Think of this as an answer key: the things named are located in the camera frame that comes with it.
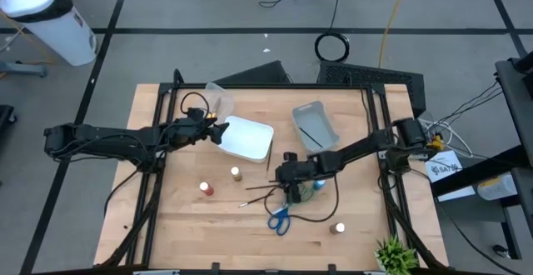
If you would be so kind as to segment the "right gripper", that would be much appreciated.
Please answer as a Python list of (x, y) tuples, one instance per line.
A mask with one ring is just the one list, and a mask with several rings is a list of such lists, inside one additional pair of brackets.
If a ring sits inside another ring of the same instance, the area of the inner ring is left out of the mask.
[(275, 179), (280, 183), (288, 183), (285, 186), (287, 203), (301, 202), (300, 187), (296, 182), (316, 180), (319, 176), (318, 165), (313, 159), (296, 162), (283, 161), (275, 170)]

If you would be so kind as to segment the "white trash can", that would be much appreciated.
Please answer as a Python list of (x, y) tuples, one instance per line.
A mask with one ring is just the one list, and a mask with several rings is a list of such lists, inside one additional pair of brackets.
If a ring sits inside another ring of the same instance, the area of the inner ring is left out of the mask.
[(73, 0), (0, 0), (0, 11), (74, 67), (97, 56), (97, 38)]

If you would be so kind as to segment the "white plastic bin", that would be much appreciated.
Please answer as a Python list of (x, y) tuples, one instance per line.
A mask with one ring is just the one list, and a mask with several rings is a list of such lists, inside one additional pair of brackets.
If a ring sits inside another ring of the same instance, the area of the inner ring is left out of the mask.
[(270, 151), (274, 128), (245, 118), (228, 116), (229, 124), (218, 146), (223, 152), (251, 162), (262, 163)]

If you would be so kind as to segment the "blue-handled scissors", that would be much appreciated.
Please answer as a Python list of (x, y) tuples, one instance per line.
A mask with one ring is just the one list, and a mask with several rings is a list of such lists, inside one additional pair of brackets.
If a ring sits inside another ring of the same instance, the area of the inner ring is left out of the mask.
[(288, 205), (283, 204), (269, 217), (267, 226), (276, 232), (278, 236), (286, 234), (291, 226), (291, 219), (288, 214)]

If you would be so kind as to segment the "green-handled scissors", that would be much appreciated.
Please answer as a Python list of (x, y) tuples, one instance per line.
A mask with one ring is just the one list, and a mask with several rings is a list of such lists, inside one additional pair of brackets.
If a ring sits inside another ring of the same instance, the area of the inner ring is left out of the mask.
[(308, 202), (309, 200), (312, 199), (314, 195), (314, 191), (311, 187), (308, 187), (305, 183), (299, 183), (298, 189), (299, 189), (301, 203)]

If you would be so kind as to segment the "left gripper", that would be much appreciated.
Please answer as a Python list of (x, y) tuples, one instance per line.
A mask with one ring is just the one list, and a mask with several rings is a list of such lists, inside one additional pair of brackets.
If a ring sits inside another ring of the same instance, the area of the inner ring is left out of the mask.
[(207, 139), (209, 133), (211, 141), (216, 145), (222, 143), (221, 135), (229, 128), (230, 123), (214, 124), (215, 118), (208, 117), (195, 120), (191, 117), (178, 118), (166, 130), (166, 145), (169, 149), (180, 149), (194, 145), (197, 141)]

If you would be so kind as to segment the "clear plastic bin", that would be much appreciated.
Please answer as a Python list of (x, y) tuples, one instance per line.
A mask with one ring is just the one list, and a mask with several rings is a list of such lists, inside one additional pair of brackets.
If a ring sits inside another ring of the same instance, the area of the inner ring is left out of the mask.
[(214, 82), (209, 82), (205, 86), (203, 95), (205, 98), (209, 96), (220, 96), (222, 98), (222, 107), (220, 108), (216, 124), (224, 123), (226, 118), (232, 114), (234, 108), (233, 96)]

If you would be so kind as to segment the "black aluminium table frame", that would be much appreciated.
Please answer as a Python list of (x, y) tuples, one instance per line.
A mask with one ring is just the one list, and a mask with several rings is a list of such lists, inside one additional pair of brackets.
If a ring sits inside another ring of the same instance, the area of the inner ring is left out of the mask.
[[(269, 173), (267, 160), (248, 162), (207, 141), (170, 154), (148, 267), (188, 273), (220, 263), (224, 272), (246, 274), (326, 271), (329, 264), (335, 264), (338, 272), (376, 269), (377, 242), (403, 234), (400, 225), (389, 223), (384, 190), (377, 184), (381, 165), (376, 155), (349, 164), (311, 200), (293, 206), (291, 226), (283, 236), (267, 226), (269, 212), (281, 206), (282, 192), (245, 188), (268, 185), (284, 152), (305, 152), (292, 125), (293, 108), (323, 102), (341, 145), (346, 146), (366, 136), (368, 118), (383, 125), (386, 120), (410, 117), (406, 87), (387, 84), (383, 94), (369, 98), (353, 86), (316, 84), (231, 85), (228, 91), (238, 117), (274, 128)], [(232, 178), (232, 167), (240, 168), (241, 181)], [(214, 188), (211, 196), (200, 190), (201, 182)], [(268, 193), (273, 195), (267, 200), (238, 207)], [(346, 231), (331, 234), (333, 223), (344, 223)]]

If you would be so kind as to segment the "grey plastic bin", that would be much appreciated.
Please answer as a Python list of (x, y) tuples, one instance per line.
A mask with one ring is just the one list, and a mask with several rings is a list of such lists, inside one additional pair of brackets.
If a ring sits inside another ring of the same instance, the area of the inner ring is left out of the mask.
[[(322, 102), (310, 102), (293, 108), (291, 115), (296, 135), (308, 154), (331, 150), (340, 142), (340, 137), (333, 130)], [(323, 148), (319, 148), (298, 127), (307, 131)]]

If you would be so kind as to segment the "white label sign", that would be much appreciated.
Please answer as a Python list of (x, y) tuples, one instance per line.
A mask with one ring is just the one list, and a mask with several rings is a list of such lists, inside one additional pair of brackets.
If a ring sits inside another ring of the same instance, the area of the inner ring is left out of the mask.
[(439, 152), (425, 162), (426, 174), (432, 183), (446, 178), (462, 169), (454, 151)]

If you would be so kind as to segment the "small green potted plant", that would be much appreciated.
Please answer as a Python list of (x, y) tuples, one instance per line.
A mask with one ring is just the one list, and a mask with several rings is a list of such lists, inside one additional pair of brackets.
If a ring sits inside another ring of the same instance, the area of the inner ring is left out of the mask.
[(406, 247), (398, 236), (377, 242), (374, 254), (378, 265), (386, 275), (411, 275), (419, 267), (414, 249)]

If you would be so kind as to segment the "black floor object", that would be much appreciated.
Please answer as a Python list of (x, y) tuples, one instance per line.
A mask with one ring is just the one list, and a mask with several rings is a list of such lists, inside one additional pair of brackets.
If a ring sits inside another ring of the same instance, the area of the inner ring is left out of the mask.
[(0, 138), (17, 121), (13, 106), (0, 105)]

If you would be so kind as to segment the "black equipment cart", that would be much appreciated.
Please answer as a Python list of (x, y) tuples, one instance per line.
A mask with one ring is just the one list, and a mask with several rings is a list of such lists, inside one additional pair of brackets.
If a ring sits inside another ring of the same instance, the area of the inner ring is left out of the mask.
[(511, 173), (517, 194), (497, 200), (503, 208), (522, 208), (533, 237), (533, 51), (523, 58), (497, 62), (495, 76), (520, 144), (493, 157), (476, 153), (478, 162), (434, 182), (432, 192), (441, 196)]

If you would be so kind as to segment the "white container yellow label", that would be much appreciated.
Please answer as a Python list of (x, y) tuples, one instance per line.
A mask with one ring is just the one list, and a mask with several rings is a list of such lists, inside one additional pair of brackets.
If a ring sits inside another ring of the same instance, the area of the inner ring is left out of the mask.
[(507, 172), (498, 177), (479, 183), (477, 186), (477, 193), (486, 201), (494, 201), (515, 196), (517, 190), (511, 173)]

